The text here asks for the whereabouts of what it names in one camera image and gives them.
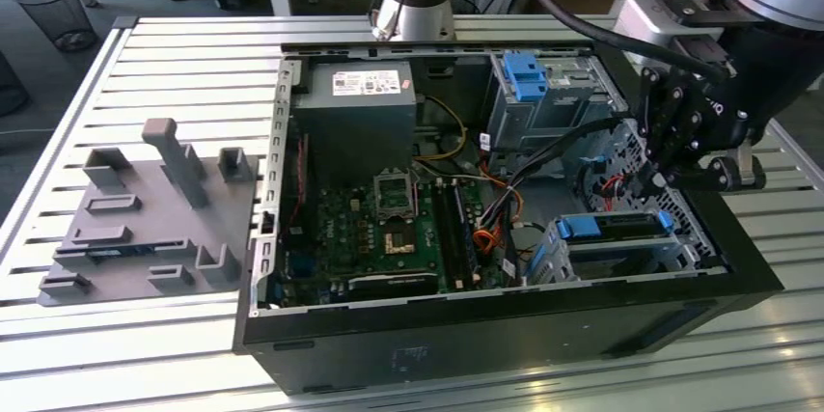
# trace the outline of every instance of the green motherboard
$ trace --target green motherboard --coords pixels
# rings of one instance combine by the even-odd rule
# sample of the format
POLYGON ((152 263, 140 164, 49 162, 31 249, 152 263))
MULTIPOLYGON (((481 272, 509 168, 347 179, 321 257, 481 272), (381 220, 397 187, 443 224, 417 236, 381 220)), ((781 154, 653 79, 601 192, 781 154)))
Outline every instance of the green motherboard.
MULTIPOLYGON (((464 285, 451 275, 455 263, 444 259, 443 207, 436 202, 443 192, 460 196, 463 219, 473 224, 483 212, 480 185, 473 180, 444 184, 437 181, 411 182, 408 175, 388 176, 385 181, 359 188, 325 189, 319 192, 317 247, 312 253, 292 253, 289 288, 292 304, 315 305, 343 301, 341 288, 351 279, 369 276, 436 275, 437 293, 464 289, 491 288, 500 281, 496 264, 477 264, 473 244, 464 229, 449 232, 452 246, 465 247, 472 253, 473 267, 469 275, 480 281, 464 280, 464 285)), ((455 208, 451 215, 459 215, 455 208)))

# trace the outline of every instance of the trash bin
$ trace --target trash bin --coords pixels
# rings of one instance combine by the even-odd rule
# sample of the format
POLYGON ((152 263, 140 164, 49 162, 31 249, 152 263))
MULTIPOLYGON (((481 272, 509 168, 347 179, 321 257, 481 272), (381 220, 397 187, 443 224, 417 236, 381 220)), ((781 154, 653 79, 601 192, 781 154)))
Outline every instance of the trash bin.
POLYGON ((80 0, 16 0, 61 52, 76 52, 97 41, 80 0))
POLYGON ((12 65, 0 53, 0 116, 17 110, 28 102, 28 92, 15 74, 12 65))

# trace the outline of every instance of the aluminum table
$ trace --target aluminum table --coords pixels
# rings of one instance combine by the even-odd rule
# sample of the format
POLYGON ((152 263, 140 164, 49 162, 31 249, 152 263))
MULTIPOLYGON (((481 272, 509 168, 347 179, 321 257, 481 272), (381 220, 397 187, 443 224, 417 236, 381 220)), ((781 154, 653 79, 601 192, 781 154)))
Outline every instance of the aluminum table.
MULTIPOLYGON (((589 20, 609 27, 611 20, 589 20)), ((465 41, 577 35, 539 16, 460 17, 465 41)), ((200 156, 264 157, 280 44, 371 41, 363 18, 143 18, 112 30, 0 229, 0 409, 799 410, 824 405, 824 176, 776 123, 756 147, 768 188, 725 197, 787 290, 660 352, 288 397, 231 352, 235 292, 41 308, 37 285, 88 183, 89 150, 177 119, 200 156)), ((261 170, 265 159, 261 159, 261 170)))

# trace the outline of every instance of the motherboard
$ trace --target motherboard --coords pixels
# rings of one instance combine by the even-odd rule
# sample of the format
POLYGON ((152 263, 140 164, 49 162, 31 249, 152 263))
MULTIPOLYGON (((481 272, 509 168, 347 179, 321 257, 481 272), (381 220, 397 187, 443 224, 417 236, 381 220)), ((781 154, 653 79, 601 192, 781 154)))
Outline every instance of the motherboard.
POLYGON ((480 187, 385 170, 368 185, 320 190, 315 246, 288 252, 276 299, 316 305, 497 285, 471 239, 480 187))

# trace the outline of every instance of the gray carpet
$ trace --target gray carpet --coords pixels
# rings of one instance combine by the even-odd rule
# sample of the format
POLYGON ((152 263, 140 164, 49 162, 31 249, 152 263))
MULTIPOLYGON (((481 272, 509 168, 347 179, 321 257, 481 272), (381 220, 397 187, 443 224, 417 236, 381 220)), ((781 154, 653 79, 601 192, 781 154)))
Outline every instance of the gray carpet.
MULTIPOLYGON (((89 9, 93 27, 105 37, 113 19, 123 15, 137 16, 221 16, 237 14, 265 14, 265 5, 244 12, 224 12, 213 0, 99 0, 100 7, 89 9)), ((328 10, 323 6, 301 5, 292 0, 296 12, 304 14, 335 13, 344 9, 351 14, 351 0, 333 0, 328 10)), ((0 118, 0 133, 8 130, 52 128, 92 64, 97 47, 76 53, 56 51, 13 0, 0 0, 0 51, 5 54, 32 103, 15 114, 0 118)), ((801 98, 779 120, 796 137, 816 163, 824 163, 824 93, 817 92, 801 98)), ((0 135, 0 221, 5 218, 28 174, 48 143, 48 132, 0 135)))

